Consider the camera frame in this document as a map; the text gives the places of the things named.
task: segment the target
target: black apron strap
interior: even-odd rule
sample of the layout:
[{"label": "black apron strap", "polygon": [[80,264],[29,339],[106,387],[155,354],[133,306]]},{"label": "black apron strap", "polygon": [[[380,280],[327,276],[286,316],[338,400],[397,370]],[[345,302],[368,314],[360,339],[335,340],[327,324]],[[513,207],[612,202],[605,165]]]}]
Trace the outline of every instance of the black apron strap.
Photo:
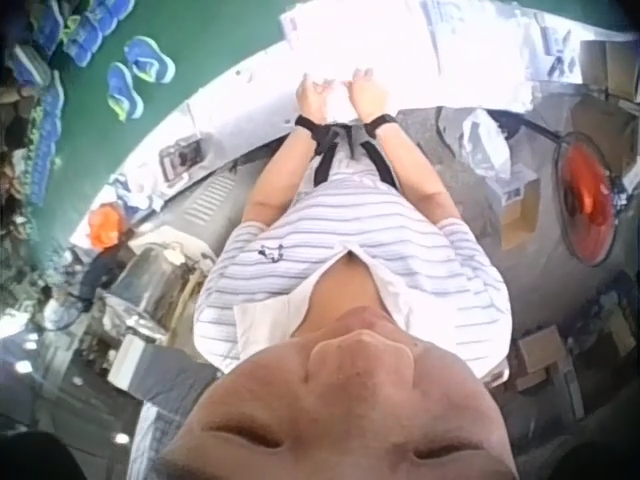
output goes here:
[{"label": "black apron strap", "polygon": [[333,159],[336,156],[338,150],[338,144],[332,143],[329,148],[324,152],[320,163],[316,167],[316,171],[313,174],[313,188],[319,187],[327,180],[329,180],[329,173],[331,173],[331,166],[333,165]]},{"label": "black apron strap", "polygon": [[371,163],[373,163],[373,166],[376,167],[380,180],[389,185],[391,188],[398,190],[398,185],[396,184],[396,179],[393,176],[391,167],[384,159],[382,153],[380,153],[380,150],[378,150],[378,148],[371,142],[363,142],[360,144],[360,146],[364,149],[365,153],[369,157],[369,160],[371,160]]}]

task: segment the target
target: neck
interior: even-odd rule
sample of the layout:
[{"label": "neck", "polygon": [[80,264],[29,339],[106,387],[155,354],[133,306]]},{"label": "neck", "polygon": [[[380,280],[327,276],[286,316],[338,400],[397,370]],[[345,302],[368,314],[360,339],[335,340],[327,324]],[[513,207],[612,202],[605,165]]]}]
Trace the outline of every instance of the neck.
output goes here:
[{"label": "neck", "polygon": [[360,306],[386,312],[369,268],[358,257],[348,253],[316,283],[307,313],[293,336],[317,332],[335,322],[343,313]]}]

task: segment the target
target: eye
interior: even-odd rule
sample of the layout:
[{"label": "eye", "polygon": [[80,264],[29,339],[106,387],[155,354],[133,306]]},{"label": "eye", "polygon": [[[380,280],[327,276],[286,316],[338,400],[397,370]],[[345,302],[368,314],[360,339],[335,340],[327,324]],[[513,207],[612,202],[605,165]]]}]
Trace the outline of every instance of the eye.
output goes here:
[{"label": "eye", "polygon": [[448,443],[429,448],[418,448],[413,451],[413,456],[418,460],[435,460],[437,458],[448,457],[454,453],[464,452],[467,450],[479,450],[475,445],[464,443]]},{"label": "eye", "polygon": [[282,447],[283,445],[282,440],[273,435],[272,432],[260,427],[246,425],[221,425],[217,426],[214,431],[239,437],[247,443],[262,448],[274,450]]}]

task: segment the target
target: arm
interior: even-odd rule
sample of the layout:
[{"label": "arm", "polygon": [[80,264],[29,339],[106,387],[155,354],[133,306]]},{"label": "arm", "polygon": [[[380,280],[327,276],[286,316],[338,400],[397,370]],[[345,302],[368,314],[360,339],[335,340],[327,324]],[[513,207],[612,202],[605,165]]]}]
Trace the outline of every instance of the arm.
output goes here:
[{"label": "arm", "polygon": [[[319,85],[305,76],[296,97],[300,113],[318,125],[327,123],[327,97],[331,84]],[[287,211],[298,192],[316,148],[311,133],[296,127],[264,169],[242,216],[242,221],[270,227]]]},{"label": "arm", "polygon": [[458,309],[466,312],[455,321],[456,353],[480,378],[509,353],[513,326],[509,291],[464,222],[449,219],[438,228],[451,243],[469,288],[466,300],[456,300]]},{"label": "arm", "polygon": [[[387,111],[387,92],[373,78],[373,71],[357,70],[347,84],[349,96],[362,123]],[[399,125],[380,127],[377,137],[407,200],[434,225],[460,212],[438,172]]]},{"label": "arm", "polygon": [[449,218],[460,218],[440,175],[400,125],[383,125],[377,136],[405,197],[422,215],[434,225]]},{"label": "arm", "polygon": [[255,221],[270,227],[287,211],[315,148],[310,132],[301,127],[291,132],[249,194],[243,222]]},{"label": "arm", "polygon": [[238,297],[233,289],[221,289],[227,269],[260,234],[264,225],[256,222],[240,224],[229,236],[218,261],[202,287],[193,320],[196,349],[209,362],[227,373],[240,360],[238,332],[233,307]]}]

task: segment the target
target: orange object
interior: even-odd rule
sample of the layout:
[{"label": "orange object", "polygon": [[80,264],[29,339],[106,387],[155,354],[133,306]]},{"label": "orange object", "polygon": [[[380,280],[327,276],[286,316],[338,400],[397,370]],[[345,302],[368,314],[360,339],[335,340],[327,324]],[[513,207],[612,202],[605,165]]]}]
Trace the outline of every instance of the orange object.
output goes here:
[{"label": "orange object", "polygon": [[101,205],[89,213],[89,240],[96,250],[116,245],[126,229],[126,218],[117,204]]},{"label": "orange object", "polygon": [[568,240],[587,265],[606,258],[616,228],[609,173],[599,155],[588,144],[575,142],[565,150],[558,172]]}]

